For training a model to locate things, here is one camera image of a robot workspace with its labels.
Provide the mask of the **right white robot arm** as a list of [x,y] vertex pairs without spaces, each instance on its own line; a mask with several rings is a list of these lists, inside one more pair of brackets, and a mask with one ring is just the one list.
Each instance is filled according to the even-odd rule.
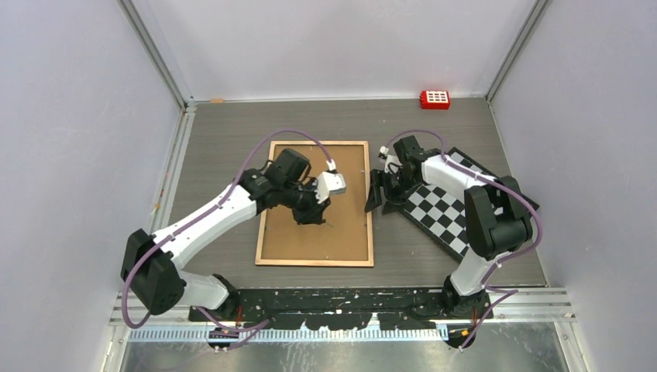
[[435,234],[462,242],[459,266],[445,279],[445,313],[462,318],[485,292],[495,266],[533,237],[535,209],[513,177],[463,166],[443,150],[424,149],[409,132],[379,149],[383,169],[370,172],[366,212],[401,212],[414,205]]

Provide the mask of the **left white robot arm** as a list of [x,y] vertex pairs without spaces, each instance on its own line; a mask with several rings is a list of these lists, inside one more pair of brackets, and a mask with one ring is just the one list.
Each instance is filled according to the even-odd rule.
[[209,243],[267,209],[289,208],[299,225],[325,223],[331,195],[346,189],[334,160],[327,165],[311,177],[309,159],[285,149],[264,167],[243,170],[221,194],[180,221],[152,233],[137,229],[128,238],[120,274],[125,290],[136,295],[148,315],[183,305],[230,320],[240,306],[235,287],[221,275],[204,277],[184,271],[185,266]]

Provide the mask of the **black picture frame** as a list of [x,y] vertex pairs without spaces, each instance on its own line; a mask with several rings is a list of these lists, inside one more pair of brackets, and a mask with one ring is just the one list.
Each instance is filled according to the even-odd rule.
[[325,141],[346,179],[346,191],[330,198],[326,225],[298,225],[292,211],[277,206],[260,214],[255,264],[259,266],[372,267],[372,214],[364,212],[370,188],[369,144]]

